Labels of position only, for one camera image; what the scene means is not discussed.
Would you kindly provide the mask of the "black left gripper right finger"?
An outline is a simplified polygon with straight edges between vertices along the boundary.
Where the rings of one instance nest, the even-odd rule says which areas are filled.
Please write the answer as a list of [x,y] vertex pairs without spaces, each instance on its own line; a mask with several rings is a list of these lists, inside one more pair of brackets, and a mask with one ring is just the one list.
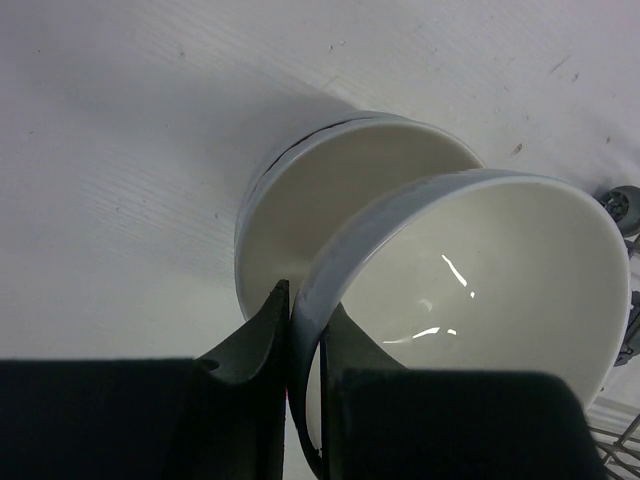
[[602,479],[581,406],[534,372],[413,370],[343,308],[320,341],[326,479]]

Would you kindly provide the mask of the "light blue bowl rack end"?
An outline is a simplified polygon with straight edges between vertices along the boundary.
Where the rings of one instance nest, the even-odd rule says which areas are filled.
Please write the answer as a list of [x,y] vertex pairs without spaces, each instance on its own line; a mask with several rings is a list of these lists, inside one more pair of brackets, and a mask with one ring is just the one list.
[[613,219],[563,181],[476,169],[403,186],[321,249],[294,300],[292,416],[321,471],[318,345],[337,308],[407,367],[524,370],[590,406],[631,303]]

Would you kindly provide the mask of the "light blue bowl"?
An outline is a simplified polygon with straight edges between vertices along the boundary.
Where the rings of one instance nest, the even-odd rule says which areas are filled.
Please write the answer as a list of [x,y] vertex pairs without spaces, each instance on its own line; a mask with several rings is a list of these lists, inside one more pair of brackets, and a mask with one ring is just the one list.
[[352,111],[302,128],[266,155],[237,215],[234,274],[244,318],[277,281],[297,290],[322,247],[374,200],[422,178],[482,166],[451,133],[391,113]]

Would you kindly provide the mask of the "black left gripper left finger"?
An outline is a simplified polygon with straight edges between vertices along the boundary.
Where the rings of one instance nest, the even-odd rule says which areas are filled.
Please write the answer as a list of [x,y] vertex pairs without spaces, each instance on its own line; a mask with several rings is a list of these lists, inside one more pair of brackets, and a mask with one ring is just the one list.
[[5,479],[279,479],[289,284],[197,358],[5,360]]

